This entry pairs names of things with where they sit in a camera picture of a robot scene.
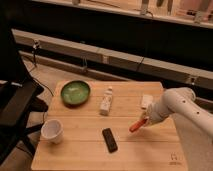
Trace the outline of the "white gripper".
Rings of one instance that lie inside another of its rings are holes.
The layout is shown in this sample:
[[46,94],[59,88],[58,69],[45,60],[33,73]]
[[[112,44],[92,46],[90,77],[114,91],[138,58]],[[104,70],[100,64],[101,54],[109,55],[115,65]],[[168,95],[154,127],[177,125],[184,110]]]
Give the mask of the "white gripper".
[[169,117],[171,111],[162,103],[156,102],[149,105],[146,111],[142,111],[140,120],[144,120],[143,126],[154,125],[163,122]]

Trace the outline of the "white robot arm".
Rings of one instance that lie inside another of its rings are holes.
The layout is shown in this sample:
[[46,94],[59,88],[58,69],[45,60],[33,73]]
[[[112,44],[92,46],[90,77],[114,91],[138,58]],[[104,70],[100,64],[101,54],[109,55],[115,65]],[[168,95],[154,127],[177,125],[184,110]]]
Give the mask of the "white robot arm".
[[151,102],[141,115],[145,126],[163,122],[171,114],[184,116],[213,138],[213,114],[195,103],[196,95],[191,88],[171,88],[164,91],[156,102]]

